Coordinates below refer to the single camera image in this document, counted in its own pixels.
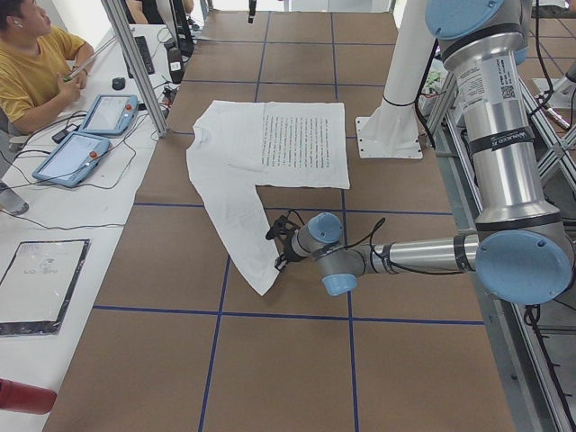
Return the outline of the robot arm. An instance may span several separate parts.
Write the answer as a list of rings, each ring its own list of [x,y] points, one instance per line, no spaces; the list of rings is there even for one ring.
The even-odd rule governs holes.
[[[559,209],[545,199],[517,70],[531,9],[528,1],[431,1],[426,7],[427,28],[457,84],[481,206],[474,232],[385,245],[366,236],[344,246],[332,213],[305,225],[281,217],[267,234],[283,244],[276,269],[312,258],[331,295],[352,291],[362,275],[401,272],[473,272],[489,293],[523,305],[549,302],[573,285],[575,247]]]

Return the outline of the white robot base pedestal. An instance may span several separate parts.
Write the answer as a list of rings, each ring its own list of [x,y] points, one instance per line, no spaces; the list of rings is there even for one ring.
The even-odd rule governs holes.
[[[382,102],[371,116],[355,119],[361,158],[423,158],[416,108],[435,44],[425,22],[427,5],[425,0],[406,3]]]

